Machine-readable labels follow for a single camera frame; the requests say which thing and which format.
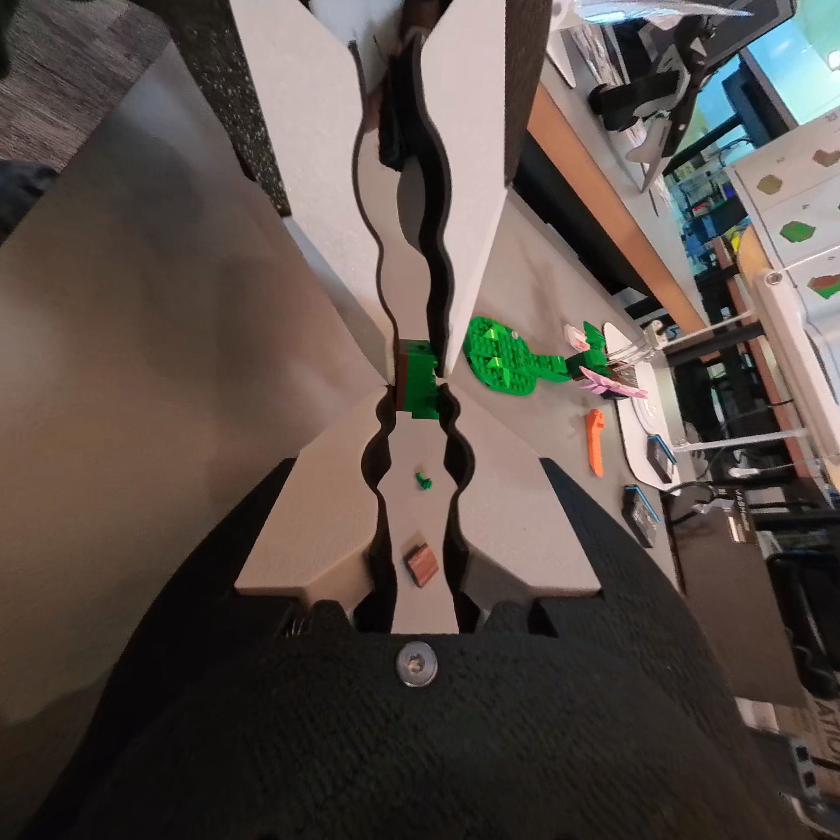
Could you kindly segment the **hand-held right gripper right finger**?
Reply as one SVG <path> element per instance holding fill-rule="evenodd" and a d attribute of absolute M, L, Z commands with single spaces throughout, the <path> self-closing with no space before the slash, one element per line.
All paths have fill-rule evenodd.
<path fill-rule="evenodd" d="M 455 483 L 443 566 L 458 621 L 501 603 L 593 597 L 602 585 L 541 459 L 451 384 L 438 391 L 444 467 Z"/>

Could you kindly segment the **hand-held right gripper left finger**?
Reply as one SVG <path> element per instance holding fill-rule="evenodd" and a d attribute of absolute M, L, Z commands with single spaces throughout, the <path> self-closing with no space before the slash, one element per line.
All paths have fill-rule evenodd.
<path fill-rule="evenodd" d="M 379 386 L 299 454 L 234 584 L 355 621 L 391 621 L 396 571 L 379 485 L 392 465 L 394 390 Z"/>

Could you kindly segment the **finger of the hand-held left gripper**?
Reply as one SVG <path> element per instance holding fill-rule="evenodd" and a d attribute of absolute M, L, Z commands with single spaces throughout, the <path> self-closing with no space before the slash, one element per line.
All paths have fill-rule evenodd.
<path fill-rule="evenodd" d="M 448 187 L 441 229 L 451 266 L 442 377 L 452 374 L 507 200 L 506 4 L 456 1 L 419 52 L 423 105 L 442 143 Z"/>
<path fill-rule="evenodd" d="M 287 230 L 366 359 L 394 384 L 384 247 L 359 183 L 368 102 L 360 37 L 303 2 L 230 5 L 289 202 Z"/>

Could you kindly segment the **green brown lego block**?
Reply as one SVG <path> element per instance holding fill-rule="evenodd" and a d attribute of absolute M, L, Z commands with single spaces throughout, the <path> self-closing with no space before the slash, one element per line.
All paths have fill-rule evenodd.
<path fill-rule="evenodd" d="M 425 340 L 400 339 L 395 356 L 395 410 L 413 419 L 439 419 L 437 356 Z"/>

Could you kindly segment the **brown lego tile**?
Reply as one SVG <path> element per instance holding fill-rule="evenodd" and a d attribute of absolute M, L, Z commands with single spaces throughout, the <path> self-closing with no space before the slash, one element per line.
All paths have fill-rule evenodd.
<path fill-rule="evenodd" d="M 437 557 L 427 542 L 413 546 L 403 562 L 418 589 L 424 588 L 439 571 Z"/>

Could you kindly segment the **green lego model pink flower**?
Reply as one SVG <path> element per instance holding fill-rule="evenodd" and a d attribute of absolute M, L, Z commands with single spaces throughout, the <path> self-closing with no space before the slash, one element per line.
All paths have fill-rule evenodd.
<path fill-rule="evenodd" d="M 475 317 L 467 329 L 464 352 L 476 378 L 495 392 L 529 396 L 545 380 L 572 382 L 607 400 L 645 399 L 645 389 L 625 388 L 613 377 L 603 331 L 589 322 L 583 323 L 582 331 L 591 345 L 585 352 L 571 356 L 534 353 L 519 332 L 492 318 Z"/>

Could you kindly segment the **clear rod lego piece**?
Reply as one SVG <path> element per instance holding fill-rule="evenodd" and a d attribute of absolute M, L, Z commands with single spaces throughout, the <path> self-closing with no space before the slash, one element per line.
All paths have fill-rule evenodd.
<path fill-rule="evenodd" d="M 664 323 L 655 319 L 644 327 L 641 338 L 630 340 L 611 322 L 603 325 L 605 353 L 613 377 L 625 388 L 637 389 L 637 367 L 650 362 L 668 342 Z"/>

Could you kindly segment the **lego instruction booklet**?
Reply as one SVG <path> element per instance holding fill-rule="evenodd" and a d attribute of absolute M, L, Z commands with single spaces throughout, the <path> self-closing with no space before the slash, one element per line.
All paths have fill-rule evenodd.
<path fill-rule="evenodd" d="M 770 265 L 791 281 L 805 325 L 838 343 L 839 108 L 728 168 Z"/>

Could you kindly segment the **black battery blue edge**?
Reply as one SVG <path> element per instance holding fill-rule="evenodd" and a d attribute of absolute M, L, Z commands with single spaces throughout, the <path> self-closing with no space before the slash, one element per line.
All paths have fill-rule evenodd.
<path fill-rule="evenodd" d="M 660 435 L 647 436 L 646 455 L 658 480 L 667 486 L 672 485 L 677 477 L 676 457 Z"/>
<path fill-rule="evenodd" d="M 636 540 L 646 549 L 655 546 L 660 518 L 638 485 L 623 488 L 622 516 Z"/>

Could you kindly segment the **wooden edged desk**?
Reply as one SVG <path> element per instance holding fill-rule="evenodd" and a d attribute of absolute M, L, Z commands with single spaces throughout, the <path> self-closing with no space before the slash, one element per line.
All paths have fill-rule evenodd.
<path fill-rule="evenodd" d="M 685 333 L 706 327 L 702 304 L 680 233 L 677 204 L 661 175 L 640 192 L 644 168 L 626 159 L 642 143 L 644 127 L 605 131 L 587 96 L 599 83 L 572 54 L 570 89 L 544 55 L 528 131 L 592 221 L 605 254 L 619 256 L 616 275 L 626 287 L 656 298 Z"/>

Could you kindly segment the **instruction booklet on stand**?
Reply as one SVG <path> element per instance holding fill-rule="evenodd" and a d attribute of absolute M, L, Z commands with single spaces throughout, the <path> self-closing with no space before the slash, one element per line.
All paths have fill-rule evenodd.
<path fill-rule="evenodd" d="M 666 351 L 686 351 L 691 360 L 699 356 L 713 354 L 720 349 L 735 344 L 746 343 L 755 331 L 769 338 L 771 334 L 771 315 L 767 311 L 760 318 L 754 309 L 741 312 L 734 318 L 704 327 L 704 329 L 683 335 L 679 339 L 667 342 L 665 347 L 650 362 L 637 367 L 638 385 L 645 389 L 645 399 L 629 398 L 617 401 L 618 425 L 621 429 L 626 460 L 637 481 L 662 491 L 672 490 L 679 483 L 679 469 L 674 483 L 667 486 L 661 483 L 648 463 L 646 449 L 648 435 L 660 435 L 673 455 L 689 451 L 709 451 L 714 448 L 745 448 L 748 445 L 770 443 L 786 438 L 804 439 L 813 444 L 815 458 L 823 465 L 838 464 L 838 440 L 830 443 L 828 438 L 833 431 L 828 427 L 820 428 L 814 418 L 807 418 L 805 397 L 794 398 L 794 404 L 801 419 L 798 426 L 785 428 L 777 433 L 716 439 L 699 444 L 676 444 L 671 440 L 665 419 L 663 398 L 659 390 L 654 361 L 665 356 Z"/>

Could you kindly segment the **white paper sheets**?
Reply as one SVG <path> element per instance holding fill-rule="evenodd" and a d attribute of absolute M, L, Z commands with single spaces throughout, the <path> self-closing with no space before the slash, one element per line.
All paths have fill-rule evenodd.
<path fill-rule="evenodd" d="M 573 53 L 582 58 L 598 83 L 616 86 L 630 81 L 613 28 L 589 24 L 569 8 L 556 4 L 550 20 L 546 57 L 570 89 L 576 88 Z"/>

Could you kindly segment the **black and white device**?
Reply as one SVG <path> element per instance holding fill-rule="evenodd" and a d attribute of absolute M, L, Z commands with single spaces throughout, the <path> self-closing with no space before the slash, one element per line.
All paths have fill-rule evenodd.
<path fill-rule="evenodd" d="M 651 70 L 626 84 L 601 85 L 588 96 L 593 113 L 607 132 L 622 132 L 649 120 L 644 141 L 626 159 L 644 168 L 640 192 L 664 173 L 682 142 L 707 75 L 707 42 L 716 26 L 711 16 L 689 15 L 675 27 L 674 41 L 654 60 Z"/>

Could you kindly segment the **stack of cardboard boxes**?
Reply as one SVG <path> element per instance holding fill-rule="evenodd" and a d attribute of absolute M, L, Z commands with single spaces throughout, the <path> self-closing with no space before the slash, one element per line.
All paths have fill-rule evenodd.
<path fill-rule="evenodd" d="M 838 700 L 819 700 L 805 694 L 803 707 L 742 697 L 737 697 L 736 703 L 742 719 L 751 728 L 802 741 L 816 766 L 838 774 Z"/>

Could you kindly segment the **grey power strip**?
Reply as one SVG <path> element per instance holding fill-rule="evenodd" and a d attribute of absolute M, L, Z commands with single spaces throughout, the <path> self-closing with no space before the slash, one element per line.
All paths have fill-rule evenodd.
<path fill-rule="evenodd" d="M 826 804 L 822 789 L 816 778 L 816 770 L 828 770 L 838 774 L 838 762 L 814 756 L 801 738 L 784 736 L 783 740 L 787 743 L 792 768 L 802 790 L 802 794 L 798 798 L 802 801 L 806 810 L 824 811 Z"/>

